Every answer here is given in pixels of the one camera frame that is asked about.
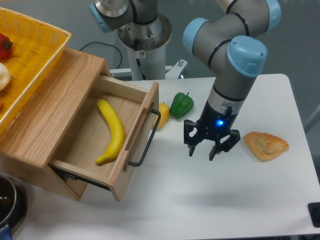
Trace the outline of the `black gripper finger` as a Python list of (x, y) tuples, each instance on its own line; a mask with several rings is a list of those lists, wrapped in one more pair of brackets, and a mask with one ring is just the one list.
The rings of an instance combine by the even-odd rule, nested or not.
[(188, 155), (191, 157), (198, 145), (198, 122), (184, 120), (183, 123), (183, 142), (188, 147)]
[(209, 160), (212, 161), (215, 155), (221, 152), (229, 152), (241, 139), (240, 132), (236, 129), (230, 129), (223, 133), (214, 135), (214, 146), (209, 153)]

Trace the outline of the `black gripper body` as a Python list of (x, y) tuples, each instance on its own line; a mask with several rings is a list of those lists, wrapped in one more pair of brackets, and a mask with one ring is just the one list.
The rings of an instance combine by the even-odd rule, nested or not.
[(213, 109), (209, 102), (205, 103), (202, 114), (199, 118), (197, 127), (197, 140), (201, 143), (203, 140), (213, 141), (214, 135), (226, 132), (231, 129), (237, 113), (233, 114), (230, 104), (223, 107), (222, 113)]

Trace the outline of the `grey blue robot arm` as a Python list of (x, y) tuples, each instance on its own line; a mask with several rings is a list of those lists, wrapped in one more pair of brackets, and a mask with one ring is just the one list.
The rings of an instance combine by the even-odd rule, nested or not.
[[(224, 17), (196, 18), (182, 35), (185, 48), (216, 75), (199, 120), (184, 121), (183, 141), (189, 153), (203, 140), (211, 140), (210, 159), (240, 141), (232, 125), (268, 56), (257, 36), (274, 28), (282, 16), (276, 0), (222, 0), (220, 4)], [(166, 76), (165, 58), (158, 50), (170, 40), (172, 28), (155, 0), (96, 0), (89, 8), (103, 32), (117, 30), (128, 50), (133, 80)]]

